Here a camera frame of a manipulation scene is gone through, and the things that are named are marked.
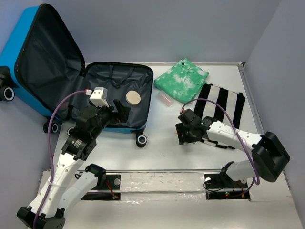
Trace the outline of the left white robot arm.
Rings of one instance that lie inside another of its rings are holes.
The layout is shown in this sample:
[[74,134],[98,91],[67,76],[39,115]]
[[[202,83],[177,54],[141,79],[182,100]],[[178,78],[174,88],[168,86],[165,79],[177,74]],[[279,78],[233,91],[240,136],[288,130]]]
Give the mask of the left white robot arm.
[[71,185],[77,170],[83,165],[96,146],[96,138],[109,123],[128,121],[130,108],[119,100],[114,106],[105,103],[82,109],[76,118],[76,125],[66,140],[57,164],[36,198],[27,206],[21,207],[17,217],[32,229],[61,229],[65,215],[92,188],[105,184],[106,170],[98,165],[89,165],[85,173]]

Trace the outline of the round beige puff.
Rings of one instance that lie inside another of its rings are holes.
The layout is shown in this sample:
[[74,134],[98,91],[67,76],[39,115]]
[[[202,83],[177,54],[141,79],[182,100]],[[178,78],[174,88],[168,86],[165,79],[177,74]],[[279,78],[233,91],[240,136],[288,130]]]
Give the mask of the round beige puff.
[[138,92],[131,90],[126,94],[126,101],[131,105],[137,105],[141,101],[141,97]]

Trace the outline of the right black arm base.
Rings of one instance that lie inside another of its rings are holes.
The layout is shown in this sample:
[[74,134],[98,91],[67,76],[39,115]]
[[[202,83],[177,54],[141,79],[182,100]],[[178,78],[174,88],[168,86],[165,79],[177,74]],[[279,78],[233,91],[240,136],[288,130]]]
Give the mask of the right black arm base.
[[231,180],[222,181],[218,173],[205,174],[203,187],[207,200],[251,199],[247,183]]

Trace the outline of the clear plastic small bottle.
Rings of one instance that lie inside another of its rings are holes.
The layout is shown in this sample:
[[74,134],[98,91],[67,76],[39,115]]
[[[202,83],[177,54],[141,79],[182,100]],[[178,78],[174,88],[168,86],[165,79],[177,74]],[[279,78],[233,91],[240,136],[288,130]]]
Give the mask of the clear plastic small bottle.
[[157,94],[157,98],[167,107],[170,107],[173,104],[173,99],[164,91],[160,91]]

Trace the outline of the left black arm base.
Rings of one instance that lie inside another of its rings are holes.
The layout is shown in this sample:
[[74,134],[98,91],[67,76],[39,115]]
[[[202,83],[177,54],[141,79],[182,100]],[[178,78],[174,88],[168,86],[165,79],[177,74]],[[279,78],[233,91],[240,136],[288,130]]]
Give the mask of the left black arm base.
[[121,200],[121,175],[107,174],[106,180],[88,191],[81,200],[85,201],[119,201]]

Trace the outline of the black white striped blanket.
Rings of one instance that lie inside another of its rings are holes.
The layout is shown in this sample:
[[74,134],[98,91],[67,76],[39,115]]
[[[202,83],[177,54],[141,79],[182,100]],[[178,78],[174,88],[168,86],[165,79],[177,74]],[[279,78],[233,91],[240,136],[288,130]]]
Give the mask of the black white striped blanket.
[[245,96],[242,92],[233,92],[222,87],[205,84],[194,108],[194,113],[200,118],[207,116],[221,121],[225,125],[230,125],[228,118],[231,118],[235,128],[240,127],[241,116],[245,104]]

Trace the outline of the gold white makeup brush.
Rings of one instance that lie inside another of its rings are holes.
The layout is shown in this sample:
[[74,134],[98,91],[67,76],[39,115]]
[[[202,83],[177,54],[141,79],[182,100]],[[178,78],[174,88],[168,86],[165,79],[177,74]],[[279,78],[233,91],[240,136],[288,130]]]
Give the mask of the gold white makeup brush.
[[205,144],[208,144],[208,145],[211,145],[211,146],[216,146],[216,143],[214,143],[214,142],[210,142],[210,141],[208,141],[208,140],[204,140],[204,139],[199,139],[199,138],[196,138],[196,137],[194,137],[194,136],[192,136],[191,134],[189,134],[189,131],[187,130],[187,135],[189,136],[189,138],[190,138],[190,143],[192,143],[192,144],[194,144],[194,143],[196,143],[196,142],[200,142],[200,143],[205,143]]

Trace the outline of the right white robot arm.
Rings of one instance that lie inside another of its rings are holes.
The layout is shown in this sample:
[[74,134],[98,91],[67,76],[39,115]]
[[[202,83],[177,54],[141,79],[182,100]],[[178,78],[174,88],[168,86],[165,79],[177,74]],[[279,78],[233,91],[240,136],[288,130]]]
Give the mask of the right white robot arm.
[[178,117],[176,125],[179,143],[193,143],[200,140],[223,143],[244,152],[247,159],[229,162],[221,170],[219,181],[224,187],[236,181],[253,179],[256,185],[261,180],[274,183],[283,172],[290,156],[279,138],[271,132],[254,134],[245,132],[216,119],[197,116]]

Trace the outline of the blue hard-shell suitcase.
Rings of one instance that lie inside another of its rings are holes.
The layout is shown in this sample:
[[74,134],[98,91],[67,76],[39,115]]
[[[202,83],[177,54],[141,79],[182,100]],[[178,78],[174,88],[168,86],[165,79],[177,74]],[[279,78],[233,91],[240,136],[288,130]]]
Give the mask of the blue hard-shell suitcase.
[[[130,107],[126,123],[107,125],[111,132],[136,135],[138,147],[147,144],[145,129],[153,88],[150,67],[120,62],[86,64],[83,54],[56,9],[50,4],[26,8],[0,55],[0,99],[20,98],[42,116],[53,112],[61,121],[75,119],[89,99],[80,90],[104,87],[107,102]],[[127,92],[139,93],[131,105]]]

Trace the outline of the green white garment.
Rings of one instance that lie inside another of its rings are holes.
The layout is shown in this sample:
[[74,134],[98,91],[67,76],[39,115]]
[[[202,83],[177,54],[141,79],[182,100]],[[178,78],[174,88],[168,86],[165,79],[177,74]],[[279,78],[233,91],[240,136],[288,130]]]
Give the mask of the green white garment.
[[207,83],[208,76],[208,71],[204,71],[185,58],[156,78],[154,86],[173,99],[186,103],[200,92]]

